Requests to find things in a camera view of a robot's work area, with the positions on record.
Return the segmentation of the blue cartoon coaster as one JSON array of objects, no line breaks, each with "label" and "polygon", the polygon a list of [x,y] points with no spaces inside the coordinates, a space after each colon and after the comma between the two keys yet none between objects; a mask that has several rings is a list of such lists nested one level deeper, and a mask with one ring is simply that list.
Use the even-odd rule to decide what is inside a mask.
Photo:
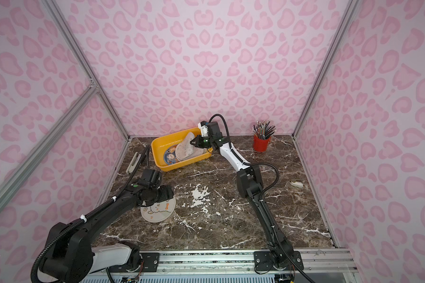
[{"label": "blue cartoon coaster", "polygon": [[177,145],[173,145],[166,149],[164,153],[164,162],[167,165],[173,165],[179,162],[179,159],[177,158],[177,155],[176,155],[176,149],[177,149]]}]

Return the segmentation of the butterfly doodle coaster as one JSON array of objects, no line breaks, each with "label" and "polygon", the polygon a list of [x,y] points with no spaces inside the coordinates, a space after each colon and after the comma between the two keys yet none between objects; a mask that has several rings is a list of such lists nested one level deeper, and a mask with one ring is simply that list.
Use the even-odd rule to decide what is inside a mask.
[{"label": "butterfly doodle coaster", "polygon": [[177,145],[175,155],[178,161],[185,161],[188,159],[196,158],[206,152],[206,149],[198,148],[190,144],[195,139],[195,135],[189,132],[186,138]]}]

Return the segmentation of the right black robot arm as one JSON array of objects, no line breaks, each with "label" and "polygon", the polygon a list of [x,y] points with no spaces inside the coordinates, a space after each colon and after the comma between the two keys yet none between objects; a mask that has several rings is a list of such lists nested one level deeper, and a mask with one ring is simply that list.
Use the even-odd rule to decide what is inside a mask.
[{"label": "right black robot arm", "polygon": [[[270,163],[251,163],[246,160],[232,144],[227,123],[222,115],[215,114],[210,120],[201,121],[198,128],[200,134],[190,144],[197,148],[218,151],[236,171],[238,194],[251,205],[263,228],[270,252],[270,262],[277,269],[290,268],[303,274],[304,267],[300,253],[294,250],[292,243],[276,223],[265,200],[265,193],[280,179],[278,169]],[[275,180],[268,187],[263,184],[261,166],[267,166],[275,172]]]}]

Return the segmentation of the white sheep coaster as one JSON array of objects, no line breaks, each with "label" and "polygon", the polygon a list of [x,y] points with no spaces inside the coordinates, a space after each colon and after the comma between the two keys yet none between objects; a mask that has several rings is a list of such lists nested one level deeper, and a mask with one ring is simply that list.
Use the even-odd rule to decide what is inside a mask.
[{"label": "white sheep coaster", "polygon": [[140,208],[141,216],[150,223],[160,223],[167,220],[175,211],[176,198],[155,203],[152,206]]}]

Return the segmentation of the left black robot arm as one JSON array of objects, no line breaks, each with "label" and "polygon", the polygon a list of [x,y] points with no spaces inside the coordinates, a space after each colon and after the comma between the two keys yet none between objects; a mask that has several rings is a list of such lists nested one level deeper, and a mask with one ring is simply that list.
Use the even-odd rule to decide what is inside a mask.
[{"label": "left black robot arm", "polygon": [[42,272],[57,283],[79,283],[89,274],[122,266],[131,271],[142,271],[144,261],[139,246],[121,241],[111,246],[93,248],[96,238],[127,212],[171,200],[173,190],[162,184],[162,173],[146,167],[140,177],[132,171],[122,188],[93,211],[81,215],[71,223],[54,225],[46,244],[36,257],[30,280],[39,283]]}]

